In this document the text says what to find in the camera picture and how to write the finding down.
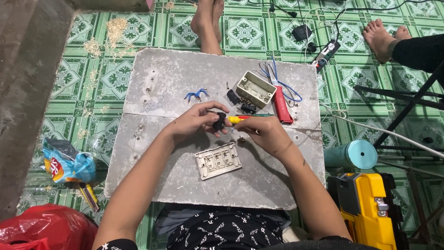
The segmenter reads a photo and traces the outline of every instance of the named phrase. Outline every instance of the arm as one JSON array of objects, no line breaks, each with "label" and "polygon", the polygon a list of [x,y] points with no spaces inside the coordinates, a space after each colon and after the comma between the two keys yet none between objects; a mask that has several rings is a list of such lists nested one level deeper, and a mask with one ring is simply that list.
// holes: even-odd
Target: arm
[{"label": "arm", "polygon": [[338,235],[351,240],[333,199],[276,117],[250,117],[235,128],[246,132],[256,144],[284,165],[297,206],[314,239]]},{"label": "arm", "polygon": [[[115,239],[135,241],[137,227],[151,203],[174,146],[198,129],[220,136],[211,127],[219,119],[215,112],[208,110],[213,108],[229,113],[224,105],[215,101],[196,104],[159,133],[113,193],[100,222],[93,250]],[[225,125],[231,126],[231,123],[225,120]]]}]

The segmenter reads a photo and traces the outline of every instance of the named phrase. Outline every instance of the lay's logo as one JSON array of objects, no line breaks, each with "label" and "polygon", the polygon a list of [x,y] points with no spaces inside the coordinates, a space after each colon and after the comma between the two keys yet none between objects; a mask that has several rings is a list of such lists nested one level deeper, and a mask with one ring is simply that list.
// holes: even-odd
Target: lay's logo
[{"label": "lay's logo", "polygon": [[60,179],[64,174],[62,164],[60,164],[60,162],[58,162],[54,157],[51,158],[50,171],[54,181]]}]

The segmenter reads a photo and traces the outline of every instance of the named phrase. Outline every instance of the person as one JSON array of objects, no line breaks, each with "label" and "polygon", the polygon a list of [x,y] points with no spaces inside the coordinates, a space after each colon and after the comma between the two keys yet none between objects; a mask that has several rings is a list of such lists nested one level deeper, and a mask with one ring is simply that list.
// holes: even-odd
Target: person
[{"label": "person", "polygon": [[[113,193],[93,250],[137,249],[137,228],[174,147],[193,133],[206,132],[215,137],[220,137],[219,133],[228,133],[227,129],[217,131],[211,126],[219,119],[212,109],[229,113],[226,106],[216,101],[199,103],[162,129]],[[227,119],[224,123],[232,126]],[[212,206],[206,206],[206,209],[201,206],[199,213],[188,216],[174,227],[168,237],[167,250],[375,249],[351,242],[334,201],[275,116],[251,117],[234,128],[247,133],[258,146],[283,164],[313,240],[283,243],[279,222],[263,210]]]},{"label": "person", "polygon": [[219,45],[222,40],[219,19],[223,9],[224,0],[199,0],[190,27],[200,39],[200,52],[222,55]]},{"label": "person", "polygon": [[[444,60],[444,34],[413,38],[402,25],[393,37],[379,18],[369,22],[362,33],[381,63],[393,60],[412,69],[433,73]],[[438,81],[444,84],[442,77]]]}]

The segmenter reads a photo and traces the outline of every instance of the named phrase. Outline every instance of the yellow toolbox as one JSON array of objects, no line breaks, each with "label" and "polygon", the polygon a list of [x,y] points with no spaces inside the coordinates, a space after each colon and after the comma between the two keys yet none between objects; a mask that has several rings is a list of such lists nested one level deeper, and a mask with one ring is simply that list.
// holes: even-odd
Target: yellow toolbox
[{"label": "yellow toolbox", "polygon": [[409,249],[393,203],[395,181],[388,173],[343,173],[327,178],[328,191],[341,210],[355,243],[382,250]]}]

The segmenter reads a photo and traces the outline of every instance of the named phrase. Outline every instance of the red plastic bag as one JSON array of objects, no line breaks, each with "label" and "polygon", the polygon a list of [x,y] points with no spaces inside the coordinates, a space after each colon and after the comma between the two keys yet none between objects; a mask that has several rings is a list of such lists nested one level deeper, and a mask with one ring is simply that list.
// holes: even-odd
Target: red plastic bag
[{"label": "red plastic bag", "polygon": [[0,249],[90,250],[96,233],[97,227],[77,210],[54,204],[33,206],[0,222]]}]

